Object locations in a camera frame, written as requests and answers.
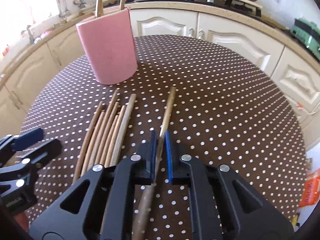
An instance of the brown tablecloth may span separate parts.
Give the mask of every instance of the brown tablecloth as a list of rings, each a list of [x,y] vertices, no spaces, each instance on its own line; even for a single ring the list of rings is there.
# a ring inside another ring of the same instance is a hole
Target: brown tablecloth
[[[138,71],[113,86],[98,83],[86,56],[61,71],[43,89],[22,130],[39,126],[46,140],[59,138],[61,156],[40,171],[33,221],[72,183],[77,157],[99,101],[120,88],[121,104],[137,103],[121,156],[133,154],[160,131],[171,86],[178,91],[169,129],[206,165],[225,163],[289,219],[301,199],[305,150],[296,116],[282,92],[259,68],[235,52],[189,37],[135,38]],[[188,190],[168,183],[161,163],[144,239],[192,239]],[[143,190],[136,193],[135,213]]]

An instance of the pink container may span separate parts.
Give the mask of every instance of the pink container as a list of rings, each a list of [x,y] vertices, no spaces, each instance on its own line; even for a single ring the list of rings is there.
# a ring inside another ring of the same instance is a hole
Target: pink container
[[[109,14],[91,17],[76,27],[97,81],[113,85],[133,76],[138,64],[129,9],[106,11]]]

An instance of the green object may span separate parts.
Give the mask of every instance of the green object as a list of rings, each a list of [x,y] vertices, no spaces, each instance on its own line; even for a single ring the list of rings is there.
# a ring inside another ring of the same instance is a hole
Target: green object
[[[314,22],[295,19],[291,32],[320,60],[320,29]]]

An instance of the silver screw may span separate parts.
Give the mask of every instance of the silver screw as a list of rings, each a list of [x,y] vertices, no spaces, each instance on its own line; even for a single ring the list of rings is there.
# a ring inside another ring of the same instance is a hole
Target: silver screw
[[[18,179],[17,182],[16,182],[16,186],[17,187],[22,187],[24,184],[24,180],[23,179]]]
[[[220,171],[223,171],[223,172],[230,171],[230,167],[228,165],[225,165],[225,164],[220,165],[219,169],[220,169]]]
[[[191,156],[189,154],[184,154],[181,156],[181,159],[185,162],[188,162],[191,160]]]
[[[21,161],[22,164],[27,164],[30,162],[30,159],[29,158],[25,158]]]
[[[141,156],[139,154],[134,154],[130,157],[130,160],[137,162],[141,159]]]
[[[102,171],[103,166],[101,164],[96,164],[92,167],[92,170],[95,172]]]

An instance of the cream cabinet door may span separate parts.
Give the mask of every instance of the cream cabinet door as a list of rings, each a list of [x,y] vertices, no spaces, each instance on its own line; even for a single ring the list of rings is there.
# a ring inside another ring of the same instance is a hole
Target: cream cabinet door
[[[134,37],[173,34],[195,37],[197,13],[171,9],[130,10]]]
[[[0,138],[19,134],[26,112],[5,87],[0,90]]]
[[[284,45],[241,23],[199,13],[197,37],[227,47],[271,76]]]
[[[320,76],[290,49],[284,49],[271,79],[308,113],[312,113],[318,106]]]
[[[39,47],[22,62],[5,83],[6,88],[28,112],[33,101],[59,72],[47,44]]]
[[[76,26],[72,26],[47,42],[60,70],[85,54]]]

